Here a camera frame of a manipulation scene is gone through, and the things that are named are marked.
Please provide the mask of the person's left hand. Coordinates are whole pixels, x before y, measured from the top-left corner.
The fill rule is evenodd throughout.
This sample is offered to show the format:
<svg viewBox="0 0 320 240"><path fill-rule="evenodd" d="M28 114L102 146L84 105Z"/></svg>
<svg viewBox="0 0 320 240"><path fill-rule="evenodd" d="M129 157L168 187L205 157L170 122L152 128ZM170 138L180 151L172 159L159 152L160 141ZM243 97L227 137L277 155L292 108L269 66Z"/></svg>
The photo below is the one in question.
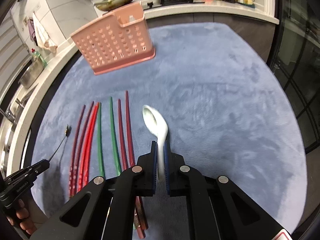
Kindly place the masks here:
<svg viewBox="0 0 320 240"><path fill-rule="evenodd" d="M29 211L26 209L23 200L19 199L17 203L14 218L7 216L7 219L12 226L16 226L27 234L32 235L37 228L31 220Z"/></svg>

